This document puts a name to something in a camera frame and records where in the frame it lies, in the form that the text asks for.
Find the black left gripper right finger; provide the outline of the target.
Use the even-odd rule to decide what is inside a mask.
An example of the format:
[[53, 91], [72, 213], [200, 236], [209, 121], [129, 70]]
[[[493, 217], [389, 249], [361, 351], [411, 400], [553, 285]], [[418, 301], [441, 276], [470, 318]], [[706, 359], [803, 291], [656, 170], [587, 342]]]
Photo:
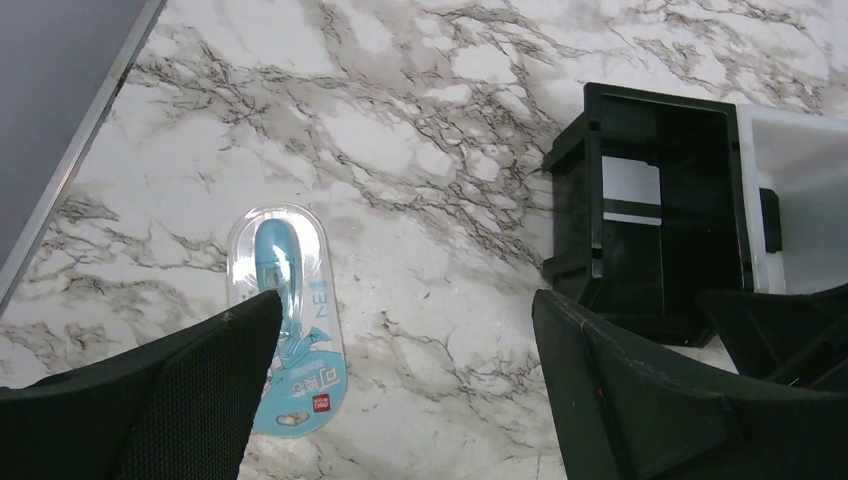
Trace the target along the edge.
[[551, 290], [532, 323], [571, 479], [843, 479], [847, 397], [701, 363]]

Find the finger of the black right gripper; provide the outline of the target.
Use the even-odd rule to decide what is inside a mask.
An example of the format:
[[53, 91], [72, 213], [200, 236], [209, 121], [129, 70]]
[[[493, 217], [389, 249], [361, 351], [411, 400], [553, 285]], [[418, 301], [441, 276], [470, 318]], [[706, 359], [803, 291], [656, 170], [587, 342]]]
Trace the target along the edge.
[[704, 291], [696, 305], [739, 374], [820, 391], [847, 389], [847, 287], [814, 294]]

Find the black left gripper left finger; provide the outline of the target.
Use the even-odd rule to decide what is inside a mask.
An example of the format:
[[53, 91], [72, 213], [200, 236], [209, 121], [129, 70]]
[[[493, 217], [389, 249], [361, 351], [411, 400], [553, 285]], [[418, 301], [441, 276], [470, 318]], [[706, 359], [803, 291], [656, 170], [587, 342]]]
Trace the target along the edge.
[[259, 294], [108, 359], [1, 391], [5, 479], [234, 479], [282, 305]]

